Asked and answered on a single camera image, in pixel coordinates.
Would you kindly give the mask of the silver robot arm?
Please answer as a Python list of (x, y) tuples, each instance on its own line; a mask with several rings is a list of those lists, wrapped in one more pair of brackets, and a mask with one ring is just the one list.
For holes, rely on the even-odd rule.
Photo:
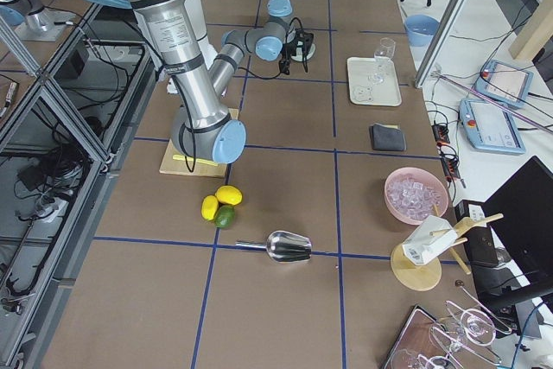
[(290, 0), (270, 0), (269, 19), (258, 29), (233, 30), (214, 51), (200, 0), (86, 0), (132, 10), (155, 64), (173, 80), (182, 106), (175, 114), (172, 142), (192, 159), (235, 162), (243, 152), (246, 130), (220, 98), (248, 54), (275, 60), (293, 41)]

